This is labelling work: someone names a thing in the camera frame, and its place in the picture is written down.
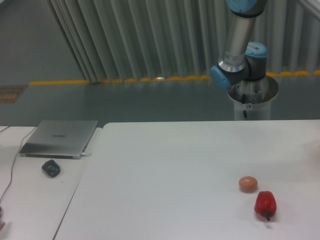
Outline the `person's hand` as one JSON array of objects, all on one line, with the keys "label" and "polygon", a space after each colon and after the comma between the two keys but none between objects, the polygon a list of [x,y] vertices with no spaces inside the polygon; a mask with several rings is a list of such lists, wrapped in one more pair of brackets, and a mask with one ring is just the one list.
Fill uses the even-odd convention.
[{"label": "person's hand", "polygon": [[6,223],[3,220],[3,210],[0,207],[0,231],[4,228],[5,225],[6,225]]}]

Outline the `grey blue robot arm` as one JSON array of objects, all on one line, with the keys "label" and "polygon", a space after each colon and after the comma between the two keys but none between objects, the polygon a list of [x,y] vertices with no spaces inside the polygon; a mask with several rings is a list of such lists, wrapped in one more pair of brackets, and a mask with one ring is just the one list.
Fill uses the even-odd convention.
[{"label": "grey blue robot arm", "polygon": [[265,0],[227,0],[226,4],[233,14],[225,50],[210,72],[214,83],[221,89],[232,86],[250,76],[245,53],[253,31],[256,18],[266,6]]}]

